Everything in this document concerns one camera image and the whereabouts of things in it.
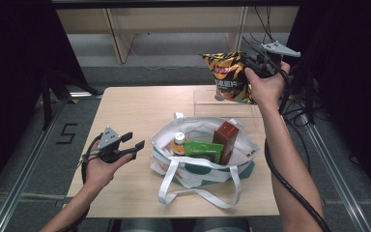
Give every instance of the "tote bag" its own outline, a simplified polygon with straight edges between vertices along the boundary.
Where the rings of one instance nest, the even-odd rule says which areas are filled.
[[[234,144],[233,155],[227,165],[210,162],[207,159],[190,157],[175,157],[171,155],[170,143],[176,132],[183,132],[187,140],[213,142],[214,131],[226,120],[218,117],[184,117],[174,119],[162,127],[152,136],[154,147],[150,167],[163,176],[158,192],[158,201],[170,204],[178,194],[194,191],[216,206],[229,209],[234,207],[242,194],[242,178],[248,178],[254,168],[253,159],[259,153],[259,146],[255,144],[248,134],[243,131],[242,124],[237,120],[227,121],[239,129]],[[214,183],[233,181],[236,195],[234,202],[224,202],[213,193],[199,188]],[[167,192],[171,182],[175,182],[185,189]]]

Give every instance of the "white bottle cap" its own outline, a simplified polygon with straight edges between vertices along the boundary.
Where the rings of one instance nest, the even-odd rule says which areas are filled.
[[[174,135],[174,141],[177,144],[183,144],[185,143],[186,135],[183,132],[176,132],[176,135]]]

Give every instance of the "snack bag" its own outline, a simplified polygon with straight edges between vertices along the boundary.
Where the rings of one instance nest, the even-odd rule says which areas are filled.
[[[204,61],[214,75],[218,100],[254,104],[244,72],[241,52],[203,54]]]

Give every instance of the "white strap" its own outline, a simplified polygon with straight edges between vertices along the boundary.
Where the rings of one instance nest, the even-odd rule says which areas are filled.
[[[220,200],[218,197],[214,196],[209,191],[207,191],[205,189],[199,189],[199,188],[188,188],[188,189],[176,190],[176,191],[172,191],[172,192],[167,193],[168,188],[170,187],[171,181],[173,180],[173,177],[176,173],[176,170],[177,170],[178,166],[179,166],[179,161],[178,160],[176,160],[176,159],[171,160],[170,166],[168,167],[167,173],[164,177],[164,180],[162,181],[160,190],[158,192],[158,201],[159,202],[168,205],[174,200],[174,198],[176,198],[176,196],[178,194],[181,194],[181,193],[184,193],[184,192],[190,192],[190,191],[196,192],[197,194],[204,197],[206,200],[210,201],[211,203],[213,203],[217,207],[220,207],[220,208],[223,208],[223,209],[230,209],[230,208],[234,207],[240,201],[242,188],[241,188],[240,177],[238,175],[238,167],[237,166],[230,166],[229,167],[230,172],[231,172],[231,177],[233,178],[233,181],[234,181],[234,184],[235,184],[235,187],[236,187],[236,198],[235,198],[235,201],[233,203],[226,203],[226,202]]]

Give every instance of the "red-brown carton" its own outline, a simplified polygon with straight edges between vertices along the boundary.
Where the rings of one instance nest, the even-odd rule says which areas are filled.
[[[236,142],[238,131],[238,128],[228,122],[224,122],[217,130],[215,130],[213,143],[224,145],[219,164],[228,164],[228,161],[233,155],[234,143]]]

